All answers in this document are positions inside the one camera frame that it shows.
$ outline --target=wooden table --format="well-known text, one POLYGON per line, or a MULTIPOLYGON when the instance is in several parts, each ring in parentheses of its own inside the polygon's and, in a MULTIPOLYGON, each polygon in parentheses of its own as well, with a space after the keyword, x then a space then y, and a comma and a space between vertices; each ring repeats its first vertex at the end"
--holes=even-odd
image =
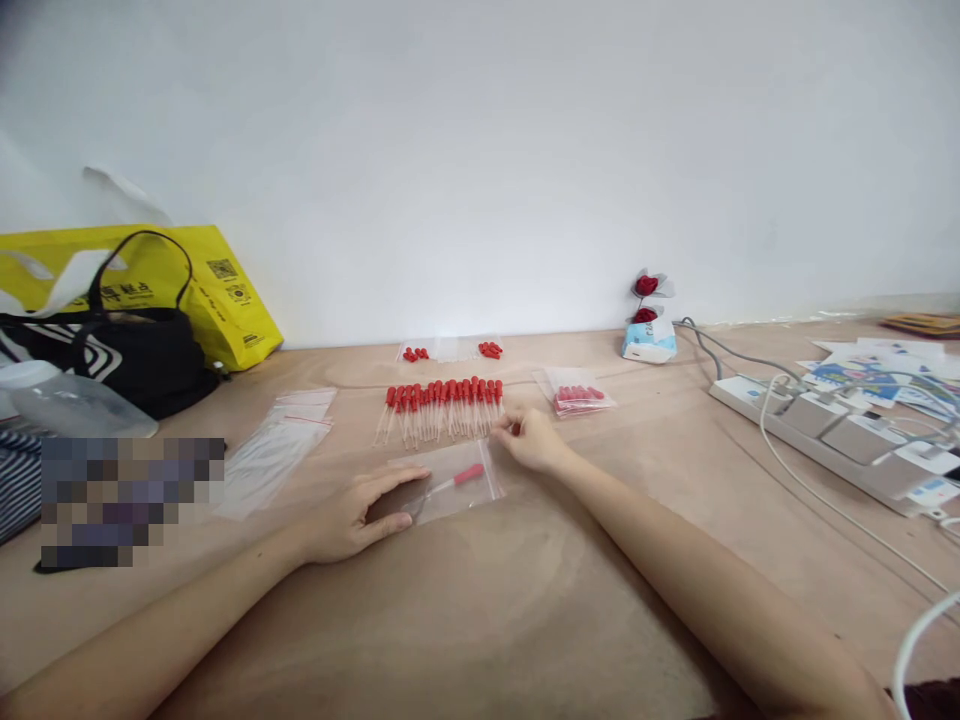
MULTIPOLYGON (((784 363, 824 356, 808 338, 899 336, 857 322, 719 335, 742 352, 784 363)), ((334 429, 273 506, 243 523, 169 528, 165 546, 132 569, 35 575, 37 527, 0 548, 2 689, 220 562, 304 501, 409 454, 399 438, 370 448, 387 385, 453 373, 499 377, 508 400, 548 410, 530 375, 546 365, 591 368, 620 405, 560 422, 574 449, 732 548, 888 684, 903 634, 939 591, 798 487, 756 425, 707 395, 712 363, 688 332, 681 331, 678 358, 662 367, 623 360, 621 340, 613 331, 507 338, 499 362, 451 365, 396 363, 395 346, 276 354, 162 427, 165 436, 223 436, 236 447, 276 395, 340 388, 329 414, 334 429)), ((951 351, 960 352, 960 343, 951 351)), ((932 522, 894 514, 783 447, 785 459, 833 502, 960 587, 960 545, 932 522)), ((676 719, 734 702, 723 672, 596 523, 543 478, 502 455, 495 460, 506 498, 414 528, 349 562, 294 573, 159 714, 676 719)), ((956 675, 960 629, 940 621, 918 648, 910 680, 956 675)), ((108 678, 104 688, 109 692, 108 678)))

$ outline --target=white wall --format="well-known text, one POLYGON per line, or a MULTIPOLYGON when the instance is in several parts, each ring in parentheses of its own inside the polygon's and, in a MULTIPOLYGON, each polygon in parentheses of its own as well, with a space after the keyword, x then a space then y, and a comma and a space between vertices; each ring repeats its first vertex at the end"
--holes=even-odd
POLYGON ((56 188, 10 212, 5 165, 0 230, 109 222, 115 168, 290 346, 615 327, 644 265, 702 322, 960 290, 955 0, 0 8, 0 129, 56 188))

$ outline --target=clear plastic bag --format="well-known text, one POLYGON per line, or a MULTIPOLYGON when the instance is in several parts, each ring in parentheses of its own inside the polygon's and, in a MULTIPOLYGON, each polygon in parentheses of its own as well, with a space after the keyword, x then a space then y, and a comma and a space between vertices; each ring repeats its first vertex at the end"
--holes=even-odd
POLYGON ((543 394, 553 403, 558 417, 583 415, 617 406, 589 370, 543 368, 534 370, 533 378, 543 394))
POLYGON ((486 440, 452 445, 390 463, 397 467, 422 465, 430 477, 404 483, 370 508, 368 521, 396 512, 409 513, 414 525, 485 505, 503 497, 486 440))
POLYGON ((330 432, 333 424, 324 418, 336 395, 336 388, 320 388, 278 397, 260 427, 227 459, 223 502, 214 514, 243 520, 269 505, 330 432))
POLYGON ((411 348, 413 351, 416 351, 417 348, 424 348, 430 360, 436 360, 442 363, 479 360, 483 357, 483 354, 480 352, 480 346, 483 343, 500 345, 500 336, 497 333, 484 333, 480 335, 463 335, 460 337, 406 340, 400 343, 400 347, 397 349, 397 361, 405 362, 403 355, 406 353, 407 348, 411 348))

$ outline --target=black handbag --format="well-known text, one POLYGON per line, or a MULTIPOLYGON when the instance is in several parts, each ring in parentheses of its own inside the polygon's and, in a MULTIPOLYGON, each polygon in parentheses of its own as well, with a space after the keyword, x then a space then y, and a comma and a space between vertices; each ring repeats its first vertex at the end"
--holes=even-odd
POLYGON ((89 310, 48 318, 0 314, 0 351, 11 360, 47 360, 64 372, 93 378, 155 420, 173 415, 213 392, 219 379, 205 367, 190 318, 180 309, 193 263, 174 239, 153 230, 128 235, 100 265, 87 293, 89 310), (133 238, 154 235, 172 242, 187 259, 187 280, 172 308, 108 311, 100 282, 104 270, 133 238))

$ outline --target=pixelated blur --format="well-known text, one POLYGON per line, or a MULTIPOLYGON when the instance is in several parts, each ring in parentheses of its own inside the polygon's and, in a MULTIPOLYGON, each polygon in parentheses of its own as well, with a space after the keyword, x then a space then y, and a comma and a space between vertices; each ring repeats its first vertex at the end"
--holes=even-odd
POLYGON ((217 495, 224 449, 223 438, 45 438, 38 571, 133 565, 181 506, 217 495))

